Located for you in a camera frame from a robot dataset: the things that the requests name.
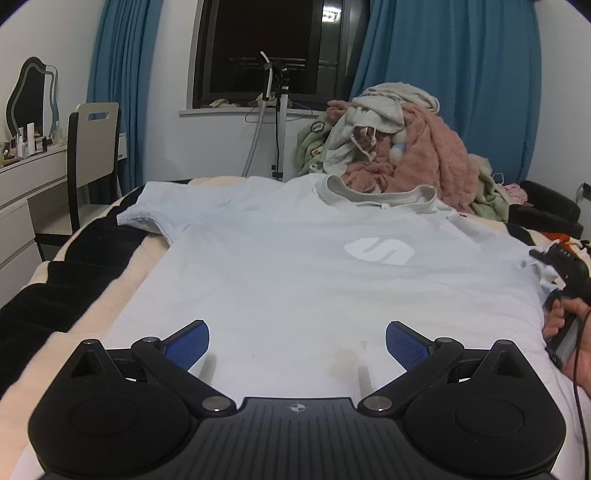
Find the pile of clothes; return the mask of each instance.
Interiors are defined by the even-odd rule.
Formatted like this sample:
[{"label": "pile of clothes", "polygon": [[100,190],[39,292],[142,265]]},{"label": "pile of clothes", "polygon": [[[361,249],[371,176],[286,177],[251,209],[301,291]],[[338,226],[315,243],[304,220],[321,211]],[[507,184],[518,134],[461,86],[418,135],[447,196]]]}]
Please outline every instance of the pile of clothes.
[{"label": "pile of clothes", "polygon": [[432,185],[458,211],[506,222],[515,200],[438,112],[434,96],[400,82],[370,87],[351,102],[333,100],[298,134],[296,168],[339,175],[364,193]]}]

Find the hose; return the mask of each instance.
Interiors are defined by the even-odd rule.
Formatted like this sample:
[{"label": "hose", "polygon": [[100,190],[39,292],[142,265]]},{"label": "hose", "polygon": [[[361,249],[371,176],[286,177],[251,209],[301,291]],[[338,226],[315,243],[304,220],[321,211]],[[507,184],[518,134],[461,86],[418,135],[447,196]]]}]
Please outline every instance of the hose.
[{"label": "hose", "polygon": [[252,159],[255,157],[258,139],[261,136],[261,128],[262,128],[263,121],[265,119],[265,111],[266,110],[267,110],[267,100],[263,100],[261,103],[261,111],[259,112],[259,119],[256,122],[255,136],[252,137],[251,149],[248,152],[248,157],[246,158],[246,163],[244,164],[244,169],[242,170],[242,175],[241,175],[242,177],[246,177],[248,175],[248,171],[251,169]]},{"label": "hose", "polygon": [[269,102],[269,96],[271,95],[271,86],[273,83],[273,68],[271,65],[271,61],[263,51],[261,52],[261,56],[265,59],[265,62],[267,62],[265,64],[265,70],[269,71],[269,76],[267,77],[267,87],[265,91],[262,93],[262,103],[261,111],[259,113],[259,120],[256,122],[255,136],[252,137],[251,149],[248,152],[248,157],[246,158],[246,163],[244,164],[244,169],[242,170],[242,177],[246,177],[248,175],[248,171],[251,169],[252,159],[255,157],[256,146],[258,144],[258,138],[261,136],[261,128],[263,121],[265,119],[265,111],[267,110],[267,103]]}]

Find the white chair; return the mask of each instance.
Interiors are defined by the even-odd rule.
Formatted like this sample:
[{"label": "white chair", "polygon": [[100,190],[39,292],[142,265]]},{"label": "white chair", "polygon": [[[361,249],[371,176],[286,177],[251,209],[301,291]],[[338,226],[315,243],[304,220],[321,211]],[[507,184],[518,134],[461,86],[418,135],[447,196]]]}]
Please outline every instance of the white chair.
[{"label": "white chair", "polygon": [[117,156],[121,110],[118,103],[83,103],[68,124],[68,203],[35,225],[38,244],[63,245],[68,238],[103,213],[109,205],[78,205],[77,190],[109,176],[110,202],[117,194]]}]

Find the pink fluffy blanket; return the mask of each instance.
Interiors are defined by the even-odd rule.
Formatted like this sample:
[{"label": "pink fluffy blanket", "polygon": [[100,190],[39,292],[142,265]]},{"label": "pink fluffy blanket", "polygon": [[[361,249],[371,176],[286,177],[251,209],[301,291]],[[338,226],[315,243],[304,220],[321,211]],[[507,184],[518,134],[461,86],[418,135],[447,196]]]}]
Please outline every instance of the pink fluffy blanket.
[{"label": "pink fluffy blanket", "polygon": [[479,172],[464,143],[427,109],[408,102],[402,109],[407,146],[399,165],[377,152],[370,163],[351,163],[343,180],[358,192],[374,192],[376,187],[382,192],[408,192],[419,185],[432,185],[444,203],[468,212],[476,197]]}]

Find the window sill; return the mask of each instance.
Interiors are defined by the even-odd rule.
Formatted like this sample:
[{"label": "window sill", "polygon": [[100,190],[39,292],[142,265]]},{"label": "window sill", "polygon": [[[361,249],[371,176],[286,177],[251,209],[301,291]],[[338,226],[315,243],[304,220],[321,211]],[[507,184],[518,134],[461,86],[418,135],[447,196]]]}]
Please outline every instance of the window sill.
[{"label": "window sill", "polygon": [[[256,107],[254,109],[249,106],[220,107],[220,108],[191,108],[191,109],[187,109],[187,110],[179,110],[178,115],[179,116],[192,116],[192,115],[210,115],[210,114],[216,114],[216,113],[236,113],[239,115],[245,115],[249,112],[251,112],[253,115],[256,115],[259,112],[259,107]],[[267,111],[265,114],[268,115],[269,113],[273,113],[273,115],[275,115],[273,107],[267,108]],[[321,113],[323,113],[323,112],[320,112],[318,110],[304,110],[301,108],[288,108],[287,109],[287,115],[289,115],[289,116],[310,117],[311,119],[316,118]]]}]

